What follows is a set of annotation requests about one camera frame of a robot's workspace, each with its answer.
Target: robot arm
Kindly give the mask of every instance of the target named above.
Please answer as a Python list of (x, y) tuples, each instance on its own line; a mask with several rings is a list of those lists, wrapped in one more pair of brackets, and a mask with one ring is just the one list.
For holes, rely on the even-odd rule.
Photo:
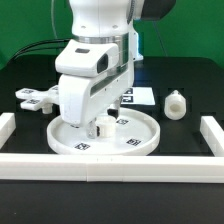
[[(56, 70), (62, 73), (57, 95), (53, 99), (46, 93), (44, 101), (46, 94), (35, 94), (42, 104), (59, 104), (65, 122), (85, 127), (111, 104), (117, 105), (122, 94), (133, 84), (133, 56), (129, 50), (129, 33), (133, 29), (131, 17), (160, 19), (169, 12), (175, 0), (69, 2), (73, 11), (74, 38), (56, 59)], [(32, 99), (32, 94), (30, 90), (18, 91), (17, 97)], [(28, 100), (21, 106), (32, 110), (45, 107), (40, 103), (37, 107), (33, 102), (31, 105)]]

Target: green backdrop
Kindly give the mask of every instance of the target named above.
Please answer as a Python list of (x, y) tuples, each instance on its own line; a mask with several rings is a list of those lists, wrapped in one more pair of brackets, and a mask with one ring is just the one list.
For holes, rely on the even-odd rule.
[[(0, 0), (0, 68), (20, 48), (53, 39), (50, 5), (51, 0)], [(67, 0), (56, 0), (55, 14), (59, 38), (71, 37)], [(169, 56), (207, 57), (224, 67), (224, 0), (177, 0), (157, 26)], [(135, 27), (142, 54), (164, 56), (152, 23), (138, 21)]]

